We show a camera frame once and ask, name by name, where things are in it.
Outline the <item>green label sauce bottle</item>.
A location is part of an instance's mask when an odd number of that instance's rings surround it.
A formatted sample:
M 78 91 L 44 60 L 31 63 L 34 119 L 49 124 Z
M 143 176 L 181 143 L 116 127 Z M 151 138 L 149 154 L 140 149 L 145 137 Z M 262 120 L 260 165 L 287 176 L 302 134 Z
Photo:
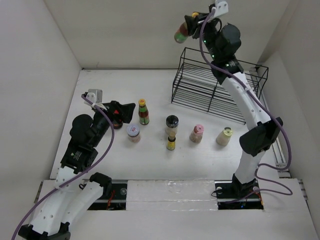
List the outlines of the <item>green label sauce bottle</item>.
M 193 12 L 192 15 L 190 15 L 190 16 L 197 17 L 198 15 L 199 15 L 198 12 Z M 188 37 L 189 36 L 187 33 L 187 25 L 184 20 L 184 22 L 180 25 L 179 29 L 175 32 L 174 40 L 176 43 L 182 44 L 187 40 Z
M 149 119 L 149 111 L 146 106 L 146 100 L 141 98 L 138 101 L 138 116 L 139 116 L 139 122 L 142 125 L 148 125 L 150 122 Z

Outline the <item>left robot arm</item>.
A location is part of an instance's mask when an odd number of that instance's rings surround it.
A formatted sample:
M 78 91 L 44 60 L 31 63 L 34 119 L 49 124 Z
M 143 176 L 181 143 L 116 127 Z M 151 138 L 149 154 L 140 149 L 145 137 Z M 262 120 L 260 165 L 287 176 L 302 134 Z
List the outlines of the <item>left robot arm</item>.
M 70 141 L 60 162 L 54 189 L 38 201 L 43 204 L 29 224 L 20 223 L 16 234 L 25 240 L 68 240 L 71 229 L 86 210 L 99 198 L 112 191 L 112 179 L 96 172 L 83 189 L 83 176 L 95 167 L 96 150 L 107 130 L 114 123 L 128 124 L 133 118 L 135 103 L 87 101 L 94 116 L 80 114 L 72 121 Z

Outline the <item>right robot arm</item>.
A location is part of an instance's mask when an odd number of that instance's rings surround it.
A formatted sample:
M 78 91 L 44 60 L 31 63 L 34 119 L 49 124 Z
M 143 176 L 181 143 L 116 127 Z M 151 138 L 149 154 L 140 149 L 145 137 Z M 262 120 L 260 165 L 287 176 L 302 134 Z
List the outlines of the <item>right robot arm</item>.
M 212 13 L 193 12 L 185 15 L 174 35 L 178 43 L 188 37 L 199 39 L 200 48 L 206 47 L 212 60 L 206 60 L 218 83 L 231 95 L 241 111 L 248 131 L 239 138 L 242 149 L 239 165 L 232 175 L 231 183 L 216 186 L 216 196 L 227 199 L 229 204 L 257 194 L 254 189 L 257 173 L 266 151 L 276 141 L 283 129 L 280 117 L 271 116 L 250 87 L 244 69 L 236 58 L 240 48 L 241 33 L 233 24 L 217 28 L 221 20 Z

